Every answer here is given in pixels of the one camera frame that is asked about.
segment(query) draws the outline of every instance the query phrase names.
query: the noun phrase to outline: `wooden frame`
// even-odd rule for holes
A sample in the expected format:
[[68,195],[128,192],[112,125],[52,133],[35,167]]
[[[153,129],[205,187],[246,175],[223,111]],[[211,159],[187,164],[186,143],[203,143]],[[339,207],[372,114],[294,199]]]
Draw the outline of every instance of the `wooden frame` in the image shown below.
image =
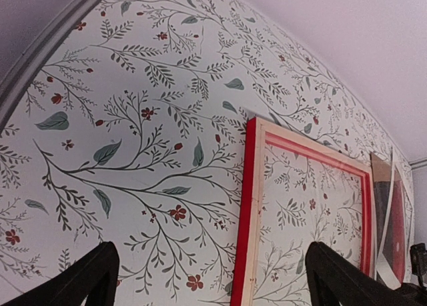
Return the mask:
[[255,117],[248,121],[246,130],[242,202],[231,306],[252,305],[264,192],[264,150],[267,144],[361,178],[362,256],[360,268],[363,273],[373,276],[375,227],[372,226],[372,222],[374,221],[375,206],[371,168],[307,137]]

